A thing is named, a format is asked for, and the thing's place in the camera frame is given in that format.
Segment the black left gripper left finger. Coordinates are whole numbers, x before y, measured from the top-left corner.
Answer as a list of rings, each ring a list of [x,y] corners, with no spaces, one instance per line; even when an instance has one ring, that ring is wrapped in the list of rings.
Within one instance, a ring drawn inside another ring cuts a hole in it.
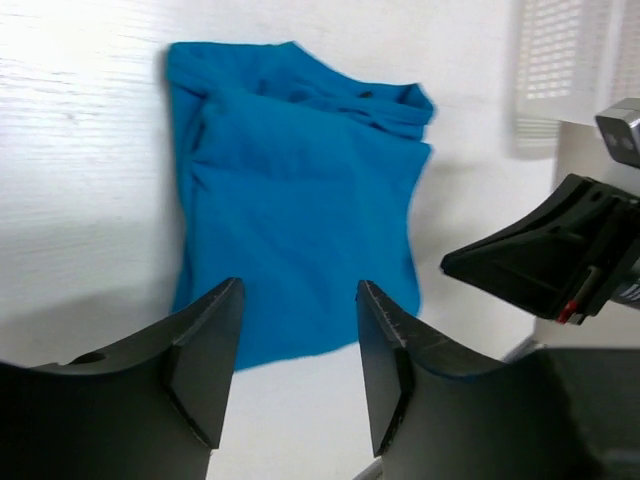
[[[218,448],[244,285],[66,365],[1,366],[5,479],[202,479]]]

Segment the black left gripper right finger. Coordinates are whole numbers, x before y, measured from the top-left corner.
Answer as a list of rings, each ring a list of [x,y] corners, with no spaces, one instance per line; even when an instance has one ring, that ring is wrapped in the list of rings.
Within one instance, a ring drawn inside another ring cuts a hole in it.
[[[635,479],[639,354],[538,349],[512,362],[475,352],[357,289],[376,457],[388,479]]]

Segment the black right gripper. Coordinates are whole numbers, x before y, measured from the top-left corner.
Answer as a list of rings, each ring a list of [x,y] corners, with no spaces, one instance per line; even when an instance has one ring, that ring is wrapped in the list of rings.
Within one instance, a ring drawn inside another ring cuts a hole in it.
[[[441,261],[443,273],[541,319],[581,324],[611,301],[639,309],[639,202],[568,175],[534,211]]]

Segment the blue t shirt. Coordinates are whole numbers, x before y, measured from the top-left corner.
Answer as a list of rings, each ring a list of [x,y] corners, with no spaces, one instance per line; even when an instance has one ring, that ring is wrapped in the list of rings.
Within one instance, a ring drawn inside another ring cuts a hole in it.
[[[362,280],[419,311],[408,217],[434,115],[419,84],[352,79],[293,42],[174,43],[166,78],[186,226],[174,306],[240,278],[237,369],[355,342]]]

